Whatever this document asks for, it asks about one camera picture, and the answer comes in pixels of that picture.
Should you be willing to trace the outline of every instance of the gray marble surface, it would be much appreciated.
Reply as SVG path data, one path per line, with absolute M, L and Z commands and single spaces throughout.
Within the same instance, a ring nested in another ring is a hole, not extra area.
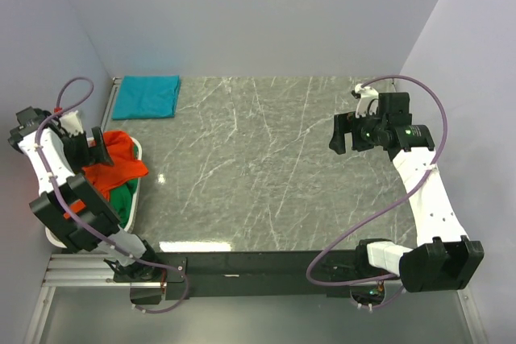
M 185 77 L 175 118 L 109 121 L 107 130 L 141 142 L 150 171 L 134 232 L 159 250 L 168 250 L 163 242 L 322 249 L 398 199 L 405 190 L 381 149 L 336 155 L 328 148 L 333 114 L 356 108 L 349 92 L 358 81 Z M 415 236 L 405 204 L 339 247 L 354 248 L 362 238 L 415 247 Z

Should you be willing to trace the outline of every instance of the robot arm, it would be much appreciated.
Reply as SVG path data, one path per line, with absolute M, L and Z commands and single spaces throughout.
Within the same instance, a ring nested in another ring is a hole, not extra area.
M 94 145 L 90 144 L 76 111 L 64 114 L 58 121 L 43 129 L 41 145 L 45 156 L 67 204 L 83 201 L 85 208 L 77 215 L 95 230 L 109 237 L 117 246 L 130 251 L 133 258 L 111 249 L 110 245 L 84 230 L 73 219 L 65 218 L 64 210 L 57 202 L 54 188 L 49 182 L 48 173 L 35 151 L 36 130 L 49 115 L 44 110 L 26 108 L 16 114 L 19 126 L 10 131 L 10 145 L 29 158 L 40 184 L 40 196 L 31 202 L 31 211 L 70 252 L 96 250 L 109 253 L 116 258 L 115 262 L 107 262 L 115 273 L 134 280 L 149 281 L 161 276 L 161 270 L 141 265 L 133 259 L 158 261 L 156 253 L 145 241 L 119 226 L 120 218 L 116 211 L 80 173 L 82 167 L 96 163 L 113 165 L 113 161 L 107 152 L 100 128 L 92 129 Z
M 352 94 L 359 98 L 355 112 L 337 114 L 330 148 L 346 151 L 344 135 L 352 134 L 352 149 L 366 151 L 382 146 L 410 192 L 429 172 L 421 188 L 410 197 L 416 249 L 388 240 L 365 241 L 368 263 L 401 277 L 409 292 L 459 289 L 471 279 L 484 250 L 469 241 L 448 200 L 435 158 L 430 131 L 412 125 L 408 93 L 378 93 L 360 84 Z

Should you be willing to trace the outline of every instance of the folded towel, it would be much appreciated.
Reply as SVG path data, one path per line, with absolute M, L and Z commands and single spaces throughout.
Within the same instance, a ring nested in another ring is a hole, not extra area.
M 174 117 L 180 85 L 179 76 L 124 77 L 112 118 Z

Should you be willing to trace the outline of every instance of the purple cable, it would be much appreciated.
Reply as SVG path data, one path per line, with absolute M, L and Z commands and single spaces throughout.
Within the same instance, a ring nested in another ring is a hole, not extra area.
M 41 143 L 41 135 L 43 134 L 43 129 L 53 119 L 58 118 L 61 115 L 65 114 L 65 113 L 68 113 L 70 110 L 72 110 L 72 109 L 76 108 L 77 106 L 79 106 L 94 91 L 94 83 L 89 78 L 87 78 L 87 77 L 75 77 L 75 78 L 72 78 L 70 81 L 68 81 L 66 84 L 64 84 L 63 88 L 59 92 L 59 96 L 57 98 L 57 107 L 59 107 L 59 105 L 60 105 L 60 99 L 61 99 L 61 97 L 63 95 L 63 92 L 66 90 L 66 88 L 68 88 L 75 81 L 87 81 L 87 82 L 89 82 L 89 91 L 88 91 L 88 93 L 81 100 L 76 102 L 75 104 L 73 104 L 73 105 L 71 105 L 71 106 L 69 106 L 67 108 L 64 108 L 63 110 L 61 110 L 59 112 L 56 112 L 56 113 L 46 117 L 41 122 L 40 126 L 38 126 L 38 130 L 35 133 L 36 152 L 38 153 L 38 156 L 41 158 L 41 162 L 43 163 L 43 166 L 44 166 L 45 170 L 49 174 L 52 174 L 52 168 L 50 167 L 50 163 L 48 162 L 47 157 L 45 156 L 45 154 L 43 152 L 43 147 L 40 145 L 40 143 Z M 57 201 L 59 202 L 59 204 L 61 205 L 63 210 L 66 213 L 68 213 L 70 215 L 70 217 L 76 223 L 78 223 L 82 228 L 84 228 L 86 231 L 90 232 L 92 235 L 94 235 L 95 237 L 97 237 L 101 241 L 108 243 L 118 253 L 123 254 L 123 255 L 125 255 L 127 257 L 131 257 L 132 256 L 132 254 L 130 252 L 125 251 L 121 247 L 118 247 L 116 245 L 116 243 L 114 243 L 112 240 L 107 238 L 104 234 L 98 232 L 92 226 L 90 226 L 88 223 L 82 221 L 82 219 L 76 213 L 74 213 L 72 211 L 72 209 L 70 209 L 69 206 L 67 205 L 65 199 L 63 198 L 63 196 L 60 193 L 59 185 L 57 184 L 57 179 L 54 177 L 54 175 L 53 174 L 50 175 L 50 177 L 48 179 L 52 183 L 52 187 L 54 188 L 54 193 L 56 194 Z M 138 309 L 138 310 L 140 310 L 140 311 L 142 311 L 144 313 L 150 313 L 150 314 L 166 313 L 166 312 L 169 312 L 169 311 L 175 309 L 177 306 L 179 306 L 179 304 L 182 301 L 184 301 L 185 298 L 188 296 L 188 291 L 189 291 L 188 276 L 186 274 L 184 274 L 182 271 L 180 271 L 177 267 L 173 267 L 173 266 L 169 266 L 169 265 L 164 265 L 162 263 L 149 262 L 149 261 L 146 261 L 146 260 L 143 260 L 143 259 L 139 259 L 139 258 L 136 258 L 136 257 L 131 257 L 131 258 L 133 260 L 135 260 L 136 262 L 138 262 L 138 263 L 142 263 L 143 265 L 147 265 L 147 266 L 150 266 L 150 267 L 158 267 L 158 268 L 165 269 L 165 270 L 175 271 L 177 274 L 179 274 L 182 278 L 185 279 L 185 291 L 183 292 L 183 294 L 181 295 L 179 300 L 174 305 L 171 305 L 168 308 L 158 309 L 158 310 L 145 309 L 145 308 L 137 305 L 137 306 L 135 306 L 136 309 Z
M 410 81 L 412 83 L 415 83 L 418 86 L 421 86 L 423 89 L 425 89 L 431 95 L 431 97 L 434 99 L 435 103 L 439 107 L 439 111 L 441 113 L 441 118 L 443 120 L 443 136 L 441 137 L 441 142 L 440 142 L 437 150 L 435 151 L 435 156 L 434 156 L 434 158 L 431 161 L 431 164 L 435 164 L 437 162 L 437 160 L 439 159 L 439 157 L 441 156 L 441 153 L 443 153 L 444 145 L 446 144 L 446 138 L 447 138 L 447 134 L 448 134 L 448 120 L 447 120 L 447 117 L 446 117 L 446 112 L 444 111 L 443 104 L 438 99 L 437 95 L 428 86 L 424 85 L 421 81 L 418 81 L 418 80 L 416 80 L 416 79 L 414 79 L 412 77 L 398 76 L 398 75 L 383 76 L 383 77 L 374 78 L 374 79 L 372 79 L 370 81 L 367 81 L 367 82 L 363 83 L 362 87 L 364 88 L 365 86 L 371 85 L 371 84 L 373 84 L 375 82 L 383 81 L 383 80 L 390 80 L 390 79 L 398 79 L 398 80 Z M 424 185 L 424 183 L 427 180 L 427 178 L 430 175 L 430 173 L 431 173 L 431 170 L 426 171 L 425 174 L 422 176 L 421 180 L 415 185 L 415 187 L 413 189 L 411 189 L 401 199 L 395 201 L 391 205 L 388 205 L 384 209 L 382 209 L 382 210 L 378 211 L 377 213 L 371 215 L 369 218 L 365 218 L 363 221 L 358 222 L 351 229 L 349 229 L 345 233 L 341 234 L 335 241 L 330 243 L 330 245 L 327 248 L 325 248 L 323 251 L 321 251 L 314 258 L 314 260 L 312 262 L 310 262 L 310 265 L 308 265 L 308 268 L 306 269 L 306 278 L 312 284 L 319 285 L 319 286 L 331 286 L 331 287 L 351 286 L 351 285 L 363 284 L 364 282 L 369 282 L 369 281 L 389 280 L 389 279 L 395 278 L 396 276 L 394 274 L 386 274 L 384 276 L 376 276 L 376 277 L 371 277 L 371 278 L 363 278 L 363 279 L 360 279 L 360 280 L 353 280 L 353 281 L 328 282 L 328 281 L 316 280 L 315 278 L 313 278 L 312 277 L 312 270 L 314 270 L 315 265 L 317 265 L 319 263 L 319 261 L 321 259 L 323 259 L 326 256 L 326 254 L 328 254 L 331 251 L 331 249 L 333 249 L 335 246 L 337 246 L 339 243 L 341 243 L 349 235 L 353 234 L 359 228 L 361 228 L 362 226 L 367 225 L 368 223 L 370 223 L 371 221 L 373 221 L 376 218 L 380 217 L 384 213 L 387 213 L 391 209 L 394 209 L 394 208 L 398 207 L 401 203 L 404 203 L 404 202 L 408 201 L 409 198 L 412 195 L 414 195 Z

